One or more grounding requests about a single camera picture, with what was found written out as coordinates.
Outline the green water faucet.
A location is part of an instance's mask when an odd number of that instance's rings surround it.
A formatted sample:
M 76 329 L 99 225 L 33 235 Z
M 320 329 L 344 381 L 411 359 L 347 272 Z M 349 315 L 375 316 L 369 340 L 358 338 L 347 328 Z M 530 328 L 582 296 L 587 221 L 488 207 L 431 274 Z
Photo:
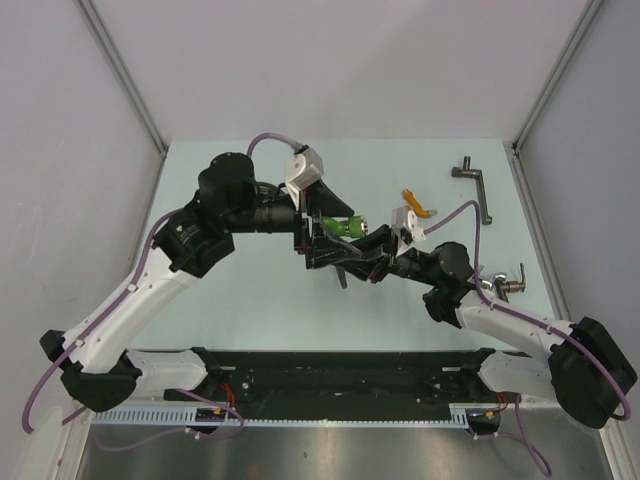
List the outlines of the green water faucet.
M 367 220 L 362 216 L 350 216 L 346 218 L 324 216 L 322 222 L 328 232 L 338 237 L 359 239 L 368 233 Z

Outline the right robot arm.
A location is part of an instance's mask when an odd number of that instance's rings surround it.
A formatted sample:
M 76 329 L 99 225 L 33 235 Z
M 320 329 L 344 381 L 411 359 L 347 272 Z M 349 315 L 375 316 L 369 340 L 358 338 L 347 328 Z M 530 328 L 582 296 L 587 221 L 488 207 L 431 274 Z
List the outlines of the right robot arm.
M 383 226 L 346 248 L 350 273 L 371 282 L 395 275 L 426 284 L 431 289 L 423 302 L 434 321 L 514 348 L 512 354 L 486 350 L 463 373 L 461 388 L 469 399 L 484 401 L 495 391 L 524 394 L 558 404 L 593 429 L 630 418 L 627 395 L 638 375 L 598 320 L 545 317 L 499 299 L 481 286 L 466 247 L 456 242 L 429 253 L 401 251 L 394 232 Z

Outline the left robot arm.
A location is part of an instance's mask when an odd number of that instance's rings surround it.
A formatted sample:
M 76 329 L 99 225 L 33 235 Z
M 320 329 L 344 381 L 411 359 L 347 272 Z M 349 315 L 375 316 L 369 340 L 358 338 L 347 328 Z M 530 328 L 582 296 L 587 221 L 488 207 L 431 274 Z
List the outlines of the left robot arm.
M 133 395 L 191 392 L 207 400 L 219 392 L 221 368 L 208 350 L 149 352 L 130 344 L 177 295 L 234 252 L 236 233 L 291 233 L 302 254 L 311 251 L 314 226 L 333 240 L 366 234 L 366 220 L 324 184 L 315 151 L 299 149 L 287 174 L 285 185 L 276 187 L 257 181 L 246 154 L 216 156 L 199 174 L 193 199 L 153 225 L 123 283 L 76 327 L 41 337 L 72 399 L 104 412 Z

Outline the orange water faucet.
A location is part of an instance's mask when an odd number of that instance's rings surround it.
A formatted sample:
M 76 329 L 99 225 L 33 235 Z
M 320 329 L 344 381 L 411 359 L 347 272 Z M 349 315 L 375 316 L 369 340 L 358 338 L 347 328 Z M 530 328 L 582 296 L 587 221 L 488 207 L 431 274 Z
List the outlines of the orange water faucet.
M 414 193 L 409 189 L 402 191 L 402 197 L 407 203 L 408 207 L 415 213 L 418 218 L 432 218 L 438 214 L 436 209 L 425 208 L 415 197 Z

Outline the chrome faucet white fittings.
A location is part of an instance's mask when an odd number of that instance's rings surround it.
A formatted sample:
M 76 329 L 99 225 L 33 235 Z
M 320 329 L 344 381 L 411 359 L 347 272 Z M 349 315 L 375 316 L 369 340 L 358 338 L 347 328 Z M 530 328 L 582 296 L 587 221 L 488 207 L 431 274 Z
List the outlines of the chrome faucet white fittings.
M 498 299 L 509 302 L 508 296 L 513 293 L 521 293 L 526 290 L 527 279 L 523 263 L 519 264 L 520 276 L 517 279 L 509 280 L 504 272 L 497 273 L 489 278 L 481 280 L 481 286 L 491 291 Z

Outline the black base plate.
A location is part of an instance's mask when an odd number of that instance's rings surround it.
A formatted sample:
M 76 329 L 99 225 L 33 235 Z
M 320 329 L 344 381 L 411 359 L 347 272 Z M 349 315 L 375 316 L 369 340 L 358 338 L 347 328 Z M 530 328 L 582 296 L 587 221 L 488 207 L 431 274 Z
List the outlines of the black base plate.
M 444 352 L 248 352 L 205 355 L 210 375 L 195 394 L 239 413 L 286 418 L 438 418 L 452 404 L 500 410 L 511 391 L 485 386 L 486 349 Z

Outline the left aluminium frame post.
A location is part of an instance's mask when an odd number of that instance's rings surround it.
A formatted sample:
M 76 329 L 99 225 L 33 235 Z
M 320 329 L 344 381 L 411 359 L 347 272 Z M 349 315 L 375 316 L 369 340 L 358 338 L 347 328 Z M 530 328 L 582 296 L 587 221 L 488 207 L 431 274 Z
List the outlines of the left aluminium frame post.
M 161 159 L 165 159 L 168 152 L 168 144 L 163 139 L 160 130 L 153 119 L 151 112 L 138 88 L 124 58 L 122 57 L 109 28 L 103 20 L 96 4 L 91 0 L 74 0 L 73 4 L 80 17 L 88 28 L 89 33 L 107 66 L 119 85 L 134 116 L 140 123 L 146 137 L 153 145 Z

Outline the aluminium frame post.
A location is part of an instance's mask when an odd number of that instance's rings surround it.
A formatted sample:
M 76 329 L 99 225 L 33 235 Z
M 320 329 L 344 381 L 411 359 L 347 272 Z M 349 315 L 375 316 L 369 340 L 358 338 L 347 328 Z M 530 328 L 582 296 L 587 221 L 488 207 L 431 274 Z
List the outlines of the aluminium frame post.
M 88 28 L 89 33 L 107 66 L 119 85 L 134 116 L 140 123 L 146 137 L 153 145 L 161 159 L 165 159 L 168 152 L 168 144 L 163 139 L 160 130 L 153 119 L 151 112 L 138 88 L 124 58 L 122 57 L 109 28 L 103 20 L 96 4 L 91 0 L 74 0 L 73 4 L 80 17 Z
M 511 149 L 516 155 L 518 155 L 526 145 L 535 126 L 547 109 L 555 91 L 568 73 L 574 58 L 607 4 L 608 1 L 605 0 L 589 0 L 586 2 L 558 58 L 553 64 L 542 89 L 536 96 L 524 122 L 519 128 L 514 140 L 511 142 Z

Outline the right aluminium frame post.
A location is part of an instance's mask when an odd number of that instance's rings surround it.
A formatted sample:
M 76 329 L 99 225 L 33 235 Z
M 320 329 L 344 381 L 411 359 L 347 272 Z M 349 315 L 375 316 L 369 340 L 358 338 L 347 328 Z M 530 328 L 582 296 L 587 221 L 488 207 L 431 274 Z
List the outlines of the right aluminium frame post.
M 542 89 L 536 96 L 524 122 L 519 128 L 514 140 L 511 142 L 511 149 L 516 155 L 518 155 L 526 145 L 535 126 L 547 109 L 555 91 L 568 73 L 574 58 L 607 4 L 608 1 L 605 0 L 589 0 L 586 2 L 558 58 L 553 64 Z

